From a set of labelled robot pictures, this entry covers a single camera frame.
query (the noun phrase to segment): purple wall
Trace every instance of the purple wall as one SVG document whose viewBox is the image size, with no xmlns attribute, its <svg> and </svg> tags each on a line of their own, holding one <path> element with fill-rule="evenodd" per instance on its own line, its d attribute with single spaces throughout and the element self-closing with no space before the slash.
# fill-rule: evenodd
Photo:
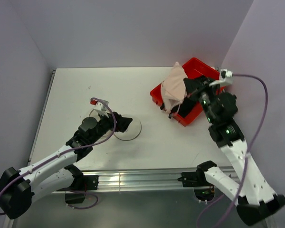
<svg viewBox="0 0 285 228">
<path fill-rule="evenodd" d="M 13 0 L 56 68 L 221 65 L 253 0 Z"/>
<path fill-rule="evenodd" d="M 8 0 L 0 0 L 0 177 L 26 165 L 50 71 Z M 0 217 L 0 227 L 4 217 Z"/>
<path fill-rule="evenodd" d="M 272 187 L 285 195 L 285 0 L 255 0 L 225 57 L 223 67 L 254 74 L 268 86 L 269 106 L 252 154 Z M 236 79 L 237 121 L 248 139 L 264 106 L 264 91 L 252 79 Z M 275 216 L 285 228 L 285 208 Z"/>
</svg>

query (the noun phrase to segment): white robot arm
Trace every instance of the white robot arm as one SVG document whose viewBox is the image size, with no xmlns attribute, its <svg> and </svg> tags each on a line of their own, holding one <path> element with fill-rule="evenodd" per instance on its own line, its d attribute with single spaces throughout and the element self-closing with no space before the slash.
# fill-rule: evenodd
<svg viewBox="0 0 285 228">
<path fill-rule="evenodd" d="M 219 93 L 219 86 L 232 83 L 232 72 L 221 70 L 220 79 L 201 76 L 184 81 L 191 99 L 199 101 L 211 124 L 209 132 L 212 140 L 226 155 L 240 180 L 243 177 L 245 156 L 248 168 L 243 188 L 235 201 L 237 212 L 249 226 L 276 213 L 285 205 L 285 197 L 277 195 L 265 180 L 250 153 L 247 153 L 247 142 L 239 126 L 233 119 L 238 111 L 236 97 L 228 92 Z M 197 168 L 198 181 L 210 183 L 233 200 L 239 185 L 226 176 L 215 163 L 207 161 Z"/>
<path fill-rule="evenodd" d="M 109 130 L 123 133 L 132 121 L 115 112 L 104 114 L 99 107 L 100 120 L 85 118 L 74 136 L 58 151 L 18 171 L 13 167 L 4 171 L 0 179 L 0 207 L 10 219 L 18 218 L 32 203 L 56 190 L 97 188 L 96 183 L 87 186 L 88 180 L 73 163 L 86 157 L 92 145 Z"/>
</svg>

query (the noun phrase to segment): red plastic container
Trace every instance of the red plastic container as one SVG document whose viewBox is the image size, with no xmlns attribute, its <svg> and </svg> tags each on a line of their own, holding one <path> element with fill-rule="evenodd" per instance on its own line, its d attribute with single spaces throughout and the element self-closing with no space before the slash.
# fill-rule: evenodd
<svg viewBox="0 0 285 228">
<path fill-rule="evenodd" d="M 215 80 L 219 79 L 219 72 L 215 69 L 212 69 L 207 64 L 198 60 L 197 58 L 190 59 L 187 63 L 182 66 L 188 76 L 188 78 L 196 78 L 201 75 L 206 77 L 211 77 Z M 156 86 L 151 92 L 150 95 L 152 100 L 160 107 L 162 105 L 162 95 L 161 95 L 161 84 Z M 186 116 L 186 118 L 181 117 L 180 115 L 175 115 L 173 118 L 176 119 L 183 126 L 188 126 L 201 112 L 203 108 L 200 104 L 196 104 L 191 112 Z"/>
</svg>

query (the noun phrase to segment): white tabletop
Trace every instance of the white tabletop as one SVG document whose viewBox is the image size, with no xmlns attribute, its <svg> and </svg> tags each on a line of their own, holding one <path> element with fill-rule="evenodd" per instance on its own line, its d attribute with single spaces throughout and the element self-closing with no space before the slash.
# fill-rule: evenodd
<svg viewBox="0 0 285 228">
<path fill-rule="evenodd" d="M 170 67 L 57 69 L 31 162 L 66 143 L 92 110 L 89 101 L 109 101 L 119 114 L 132 114 L 142 132 L 132 141 L 112 137 L 75 165 L 81 170 L 131 170 L 196 167 L 212 160 L 230 166 L 212 141 L 204 114 L 187 127 L 168 119 L 152 101 L 150 91 L 165 79 Z"/>
</svg>

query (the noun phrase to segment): pink cloth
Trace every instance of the pink cloth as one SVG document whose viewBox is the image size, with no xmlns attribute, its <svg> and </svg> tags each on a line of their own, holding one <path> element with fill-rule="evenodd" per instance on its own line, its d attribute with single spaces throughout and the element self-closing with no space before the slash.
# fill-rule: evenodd
<svg viewBox="0 0 285 228">
<path fill-rule="evenodd" d="M 161 84 L 161 97 L 167 112 L 184 101 L 186 97 L 184 78 L 187 78 L 187 75 L 182 66 L 176 62 L 166 80 Z"/>
</svg>

